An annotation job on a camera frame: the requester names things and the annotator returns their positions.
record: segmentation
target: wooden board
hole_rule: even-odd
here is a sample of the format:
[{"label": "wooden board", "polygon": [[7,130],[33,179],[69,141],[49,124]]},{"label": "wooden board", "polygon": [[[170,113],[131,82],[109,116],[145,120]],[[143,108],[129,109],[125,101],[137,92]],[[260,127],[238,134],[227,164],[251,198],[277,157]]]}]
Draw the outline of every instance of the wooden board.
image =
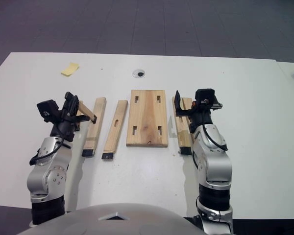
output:
[{"label": "wooden board", "polygon": [[164,91],[132,90],[126,146],[168,146]]},{"label": "wooden board", "polygon": [[174,97],[172,98],[173,103],[173,115],[175,119],[175,126],[177,132],[177,141],[180,148],[180,154],[191,155],[192,154],[192,142],[191,133],[188,128],[187,117],[177,117],[175,114]]},{"label": "wooden board", "polygon": [[[81,115],[83,115],[82,112],[78,110],[76,113],[76,116],[81,116]],[[80,130],[80,122],[77,124],[77,128],[75,131],[79,131],[79,130]]]},{"label": "wooden board", "polygon": [[83,147],[83,157],[90,157],[94,155],[95,149],[97,148],[99,134],[102,126],[104,110],[106,108],[106,98],[100,97],[95,101],[94,114],[97,117],[96,123],[89,123],[86,141]]},{"label": "wooden board", "polygon": [[118,142],[126,114],[126,109],[127,100],[119,100],[111,123],[108,138],[103,149],[103,160],[113,159],[113,154],[116,152],[118,147]]},{"label": "wooden board", "polygon": [[[192,102],[193,102],[192,98],[182,98],[182,102],[183,102],[184,109],[191,109],[192,108]],[[187,125],[190,126],[191,121],[189,120],[188,117],[186,117],[186,120],[187,120]],[[191,138],[192,138],[192,142],[194,143],[195,138],[194,138],[193,134],[191,134]]]}]

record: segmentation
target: sticky note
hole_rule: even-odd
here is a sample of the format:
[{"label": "sticky note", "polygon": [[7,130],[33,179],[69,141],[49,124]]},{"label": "sticky note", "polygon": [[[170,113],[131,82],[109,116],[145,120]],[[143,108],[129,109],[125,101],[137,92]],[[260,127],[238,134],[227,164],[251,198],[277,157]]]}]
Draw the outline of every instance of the sticky note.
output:
[{"label": "sticky note", "polygon": [[79,64],[76,63],[70,63],[70,65],[63,70],[61,73],[65,76],[70,76],[71,74],[73,74],[79,67]]}]

